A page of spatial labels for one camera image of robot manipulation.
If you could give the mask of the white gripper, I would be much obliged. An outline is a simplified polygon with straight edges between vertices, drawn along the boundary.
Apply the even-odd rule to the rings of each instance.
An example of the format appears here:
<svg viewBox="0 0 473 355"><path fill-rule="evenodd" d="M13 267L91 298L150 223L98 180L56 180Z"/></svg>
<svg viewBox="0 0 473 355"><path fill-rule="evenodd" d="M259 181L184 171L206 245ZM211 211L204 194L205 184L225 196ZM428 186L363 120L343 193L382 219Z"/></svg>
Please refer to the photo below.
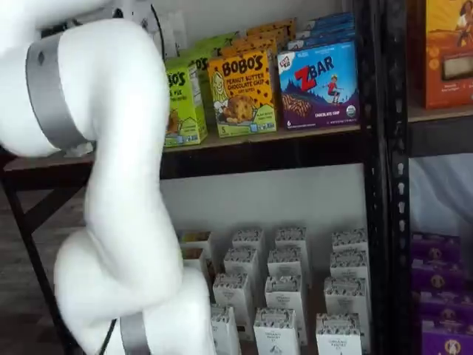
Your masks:
<svg viewBox="0 0 473 355"><path fill-rule="evenodd" d="M156 33L159 30L151 1L127 1L127 19L138 24L147 33Z"/></svg>

